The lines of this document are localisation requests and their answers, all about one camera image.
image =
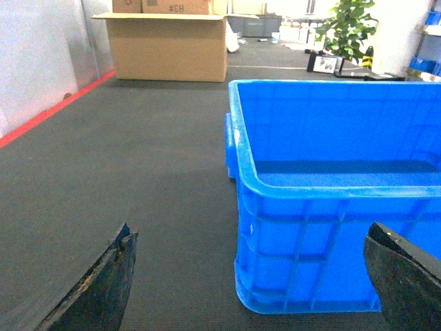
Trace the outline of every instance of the red floor line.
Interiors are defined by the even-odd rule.
[[[89,91],[93,90],[95,87],[103,83],[104,81],[107,81],[110,77],[112,77],[115,74],[114,71],[109,72],[107,75],[102,76],[97,81],[94,81],[90,85],[86,86],[85,88],[79,90],[78,92],[74,93],[72,96],[68,97],[66,100],[62,100],[62,102],[56,104],[55,106],[44,110],[43,112],[40,112],[35,117],[32,117],[29,121],[24,123],[22,126],[19,126],[17,129],[5,134],[3,137],[0,138],[0,148],[5,147],[8,145],[11,141],[14,141],[18,137],[20,137],[22,134],[25,134],[27,131],[35,128],[37,125],[39,125],[41,122],[45,121],[49,117],[51,117],[56,112],[59,112],[67,105],[71,104],[78,98],[82,97]]]

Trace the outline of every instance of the crate rim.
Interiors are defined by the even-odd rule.
[[[421,186],[359,186],[359,187],[327,187],[327,186],[298,186],[280,187],[262,182],[257,175],[256,166],[251,154],[251,146],[247,136],[245,120],[238,86],[241,84],[255,83],[306,83],[306,84],[339,84],[339,85],[433,85],[429,82],[403,82],[403,81],[300,81],[300,80],[273,80],[273,79],[238,79],[228,84],[229,104],[232,116],[232,130],[234,144],[238,158],[238,172],[240,180],[253,192],[260,196],[274,199],[357,199],[357,198],[433,198],[441,197],[441,185]]]

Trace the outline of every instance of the office floor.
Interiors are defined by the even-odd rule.
[[[227,80],[333,78],[287,68],[307,60],[250,39]],[[139,240],[121,330],[387,330],[381,314],[263,316],[238,301],[228,107],[227,82],[112,78],[0,150],[2,329],[35,303],[37,321],[127,222]]]

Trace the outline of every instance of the green leaves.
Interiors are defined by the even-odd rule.
[[[351,17],[357,19],[361,17],[365,13],[365,9],[363,7],[357,7],[351,12]]]
[[[377,30],[378,20],[365,13],[366,8],[374,5],[374,0],[339,0],[330,10],[331,18],[323,24],[322,30],[316,31],[316,40],[321,40],[328,30],[334,29],[333,39],[325,38],[325,48],[335,55],[358,62],[363,57],[360,45]]]

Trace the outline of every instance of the blue bin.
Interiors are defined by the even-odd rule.
[[[436,26],[439,24],[440,19],[441,19],[441,12],[435,12],[435,11],[430,12],[426,20],[426,25]]]
[[[441,76],[441,63],[437,62],[435,68],[433,69],[433,74]]]
[[[437,62],[432,60],[421,59],[420,57],[414,57],[411,60],[410,68],[415,70],[432,73],[435,70]]]
[[[441,257],[441,85],[233,81],[236,291],[263,314],[376,312],[379,221]]]

